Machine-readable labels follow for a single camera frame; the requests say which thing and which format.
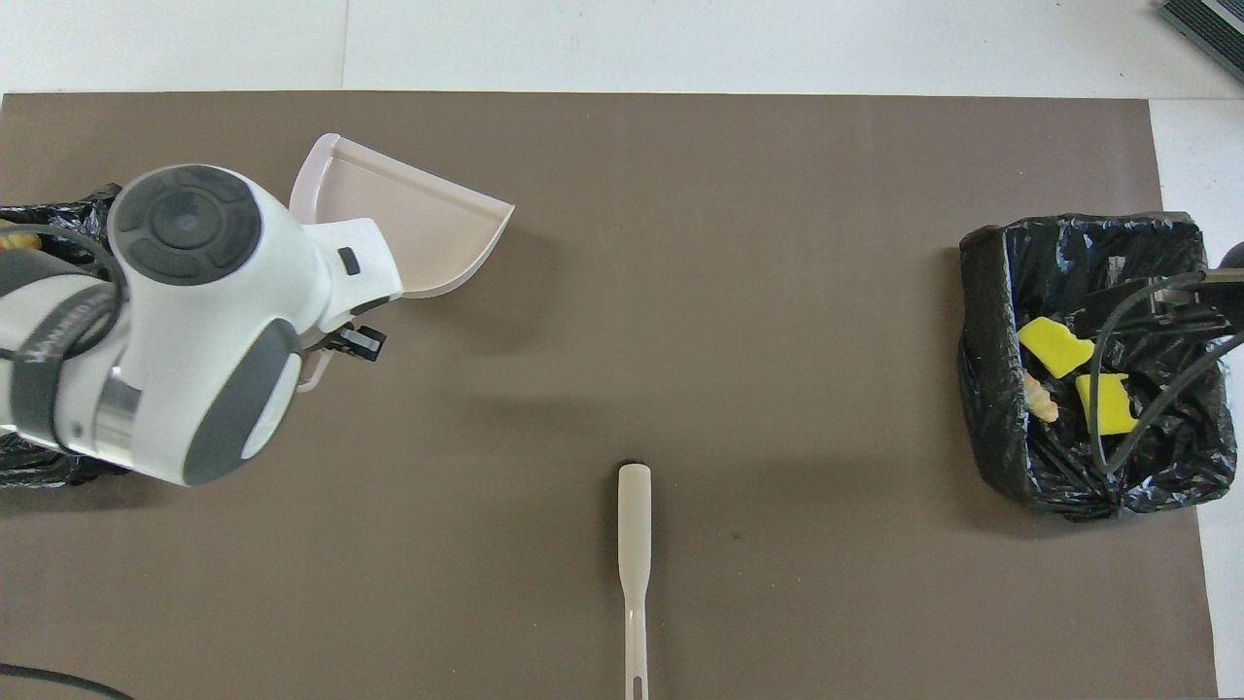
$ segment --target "white dustpan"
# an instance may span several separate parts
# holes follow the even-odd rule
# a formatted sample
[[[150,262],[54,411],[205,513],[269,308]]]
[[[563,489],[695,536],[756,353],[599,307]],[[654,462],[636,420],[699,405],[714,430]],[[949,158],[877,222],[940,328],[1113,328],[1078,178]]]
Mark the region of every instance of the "white dustpan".
[[[397,260],[403,296],[424,297],[475,274],[514,205],[326,133],[302,162],[290,211],[305,224],[374,220]]]

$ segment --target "brown mat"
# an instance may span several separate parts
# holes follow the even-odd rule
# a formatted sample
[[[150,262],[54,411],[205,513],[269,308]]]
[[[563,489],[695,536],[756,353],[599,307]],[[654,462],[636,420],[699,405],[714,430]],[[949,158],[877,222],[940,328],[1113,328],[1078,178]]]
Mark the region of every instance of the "brown mat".
[[[496,251],[371,312],[381,363],[336,361],[221,482],[0,495],[4,660],[141,698],[621,698],[639,458],[657,700],[1214,694],[1194,513],[1004,501],[954,374],[964,233],[1161,208],[1143,102],[7,96],[0,198],[194,160],[285,196],[327,131],[518,204]]]

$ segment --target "black garbage bag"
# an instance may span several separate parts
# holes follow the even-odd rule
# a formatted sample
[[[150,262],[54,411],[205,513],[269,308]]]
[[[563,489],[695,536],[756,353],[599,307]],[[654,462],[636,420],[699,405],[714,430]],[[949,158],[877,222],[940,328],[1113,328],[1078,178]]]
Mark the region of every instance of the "black garbage bag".
[[[1126,280],[1205,266],[1200,230],[1186,214],[1030,218],[984,226],[959,242],[964,325],[959,387],[982,477],[1025,506],[1071,521],[1122,510],[1151,513],[1220,499],[1235,475],[1235,435],[1219,367],[1198,378],[1146,433],[1127,464],[1100,474],[1088,453],[1075,378],[1054,379],[1018,328],[1037,316],[1067,322],[1085,297]],[[1127,333],[1107,339],[1103,373],[1126,373],[1132,415],[1208,352],[1204,333]],[[1024,373],[1059,405],[1030,417]],[[1107,455],[1123,436],[1103,439]]]
[[[0,205],[0,219],[17,224],[47,224],[88,235],[107,247],[108,209],[121,193],[121,185],[107,184],[77,201],[34,205]],[[95,274],[96,260],[68,240],[41,236],[42,250]],[[63,455],[22,440],[15,434],[0,435],[0,489],[76,486],[101,475],[121,475],[127,470],[81,455]]]

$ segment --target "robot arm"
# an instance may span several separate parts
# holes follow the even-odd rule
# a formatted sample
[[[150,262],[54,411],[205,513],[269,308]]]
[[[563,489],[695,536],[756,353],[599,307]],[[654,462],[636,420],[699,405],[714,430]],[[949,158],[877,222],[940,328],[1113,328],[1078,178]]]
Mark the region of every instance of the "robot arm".
[[[255,456],[284,418],[304,349],[402,293],[369,219],[302,225],[245,177],[177,165],[108,218],[128,298],[39,251],[0,266],[0,429],[182,485]],[[21,252],[21,260],[12,257]]]

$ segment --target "cable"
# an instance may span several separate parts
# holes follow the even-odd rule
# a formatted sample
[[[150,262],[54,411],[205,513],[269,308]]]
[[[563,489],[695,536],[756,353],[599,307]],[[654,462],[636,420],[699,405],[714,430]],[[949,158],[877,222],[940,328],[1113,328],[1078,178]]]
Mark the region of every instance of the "cable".
[[[61,685],[67,685],[70,688],[77,688],[80,690],[88,690],[91,693],[97,693],[112,700],[134,700],[132,695],[126,695],[124,693],[117,690],[116,688],[109,688],[102,683],[96,683],[93,680],[87,680],[81,676],[62,674],[58,671],[32,669],[30,666],[15,666],[12,664],[0,664],[0,675],[7,675],[12,678],[26,678],[32,680],[44,680],[47,683],[57,683]]]
[[[1133,306],[1148,298],[1154,291],[1162,291],[1164,288],[1195,287],[1200,285],[1204,281],[1204,279],[1205,279],[1204,271],[1193,271],[1193,272],[1182,272],[1177,275],[1171,275],[1168,277],[1151,282],[1144,287],[1133,291],[1122,301],[1120,301],[1118,305],[1115,306],[1115,310],[1111,311],[1108,316],[1106,316],[1106,322],[1101,325],[1101,329],[1098,329],[1097,332],[1097,339],[1093,346],[1092,361],[1088,364],[1088,407],[1087,407],[1088,451],[1092,455],[1093,466],[1097,469],[1100,474],[1111,475],[1116,470],[1118,470],[1118,467],[1121,467],[1122,464],[1130,456],[1131,450],[1136,446],[1136,443],[1140,441],[1140,435],[1142,433],[1142,429],[1148,428],[1148,425],[1151,425],[1154,420],[1157,420],[1157,414],[1161,413],[1162,409],[1168,407],[1171,402],[1174,400],[1176,395],[1179,392],[1182,392],[1184,387],[1191,384],[1199,375],[1199,373],[1205,372],[1205,369],[1210,364],[1215,363],[1218,358],[1230,352],[1232,347],[1239,344],[1239,342],[1237,342],[1235,344],[1230,344],[1229,347],[1227,347],[1228,343],[1235,339],[1235,337],[1233,337],[1227,343],[1217,347],[1214,352],[1198,359],[1187,371],[1181,373],[1176,378],[1176,380],[1171,383],[1169,388],[1166,392],[1163,392],[1161,397],[1158,397],[1154,404],[1149,407],[1149,409],[1152,409],[1154,405],[1157,405],[1158,412],[1151,413],[1148,409],[1146,409],[1146,412],[1142,414],[1141,418],[1144,419],[1147,417],[1148,421],[1146,424],[1137,423],[1136,428],[1132,429],[1131,434],[1128,434],[1127,439],[1123,441],[1122,445],[1120,445],[1120,448],[1115,451],[1113,456],[1107,464],[1106,450],[1101,443],[1101,426],[1098,425],[1097,420],[1098,419],[1097,393],[1101,389],[1101,363],[1106,354],[1106,341],[1110,339],[1111,333],[1115,332],[1115,327],[1123,318],[1123,316],[1127,315],[1127,312],[1131,311]],[[1215,354],[1220,347],[1227,347],[1227,349],[1223,349],[1222,353]],[[1200,364],[1202,361],[1205,361],[1207,358],[1209,358],[1209,361],[1204,366],[1202,366]],[[1200,368],[1197,371],[1198,374],[1186,377],[1193,368]]]
[[[83,235],[76,230],[60,226],[46,224],[19,224],[5,229],[5,233],[35,233],[63,237],[90,252],[97,262],[102,264],[108,270],[108,281],[112,282],[113,295],[112,311],[108,312],[108,317],[103,321],[103,325],[97,326],[95,332],[85,334],[73,342],[73,344],[68,348],[68,352],[65,354],[65,359],[68,361],[71,358],[77,358],[102,342],[103,338],[112,332],[112,328],[116,327],[117,321],[121,318],[121,311],[124,308],[126,274],[122,271],[121,262],[117,261],[117,257],[108,252],[103,245],[100,245],[100,242],[90,235]],[[11,361],[12,357],[12,349],[0,347],[0,359]]]
[[[1113,474],[1118,471],[1123,466],[1123,463],[1127,461],[1127,458],[1131,456],[1132,450],[1136,449],[1141,438],[1143,438],[1144,431],[1158,420],[1162,412],[1164,412],[1167,407],[1169,407],[1179,397],[1179,393],[1187,389],[1189,384],[1199,379],[1200,375],[1205,374],[1223,356],[1230,353],[1232,349],[1239,347],[1240,344],[1244,344],[1244,332],[1238,332],[1230,336],[1225,342],[1215,346],[1209,353],[1205,353],[1198,358],[1197,362],[1188,366],[1187,369],[1176,375],[1174,380],[1167,385],[1166,390],[1162,392],[1162,394],[1158,395],[1158,398],[1141,413],[1141,418],[1136,420],[1136,426],[1127,434],[1123,443],[1118,445],[1115,454],[1111,455],[1110,463],[1106,464],[1106,472]]]

